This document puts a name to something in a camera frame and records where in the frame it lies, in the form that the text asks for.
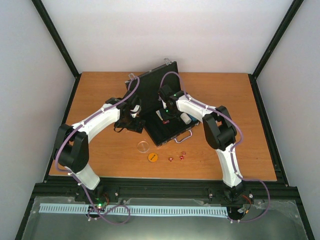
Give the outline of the blue poker chip stack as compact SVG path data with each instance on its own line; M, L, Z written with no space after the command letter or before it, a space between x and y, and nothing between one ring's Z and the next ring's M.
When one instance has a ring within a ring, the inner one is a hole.
M193 117L193 116L189 116L190 118L191 118L191 120L193 121L193 122L195 122L195 123L198 123L198 120L195 118L195 117Z

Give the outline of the black poker set case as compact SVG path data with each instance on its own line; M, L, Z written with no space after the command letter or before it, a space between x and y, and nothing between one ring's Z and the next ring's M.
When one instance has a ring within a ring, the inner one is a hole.
M156 111L160 111L162 116L162 109L164 109L158 94L160 87L170 87L172 94L182 90L180 80L176 76L178 73L177 62L166 58L165 64L138 76L139 85L135 93L141 99L139 116L145 120L144 129L157 147L175 139L200 123L199 121L191 121L190 124L185 124L179 117L178 119L170 119L169 123L163 124L163 121L168 120L161 120L156 114Z

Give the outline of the clear plastic disc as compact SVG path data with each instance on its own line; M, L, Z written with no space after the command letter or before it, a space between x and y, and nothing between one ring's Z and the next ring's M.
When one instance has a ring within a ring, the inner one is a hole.
M140 153L146 153L150 148L150 145L147 141L140 141L138 144L137 144L137 150L140 152Z

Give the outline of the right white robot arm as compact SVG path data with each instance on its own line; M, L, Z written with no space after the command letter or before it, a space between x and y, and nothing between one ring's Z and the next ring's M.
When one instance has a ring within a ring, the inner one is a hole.
M224 198L235 202L244 186L236 156L237 128L227 108L206 105L182 90L174 92L167 84L160 87L158 94L170 114L186 113L202 123L206 142L220 162Z

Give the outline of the playing card deck box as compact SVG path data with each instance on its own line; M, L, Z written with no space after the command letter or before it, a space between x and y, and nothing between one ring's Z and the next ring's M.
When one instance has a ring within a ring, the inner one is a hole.
M158 117L159 117L161 120L163 120L162 115L161 115L161 113L160 113L159 110L156 111L156 114L158 115Z

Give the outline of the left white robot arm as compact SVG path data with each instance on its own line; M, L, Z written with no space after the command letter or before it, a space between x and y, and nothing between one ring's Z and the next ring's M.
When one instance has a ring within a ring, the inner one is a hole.
M80 185L87 188L86 195L92 201L103 198L104 188L99 185L100 177L89 164L91 141L105 128L113 125L117 133L126 129L142 133L145 121L139 114L142 100L133 91L123 98L112 97L102 107L73 125L62 124L57 131L53 159L55 167L73 176Z

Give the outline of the white poker chip stack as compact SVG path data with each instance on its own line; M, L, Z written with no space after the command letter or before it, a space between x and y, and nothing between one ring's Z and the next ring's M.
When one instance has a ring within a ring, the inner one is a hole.
M192 119L185 112L181 113L180 118L186 125L188 125L188 124L190 124L192 122Z

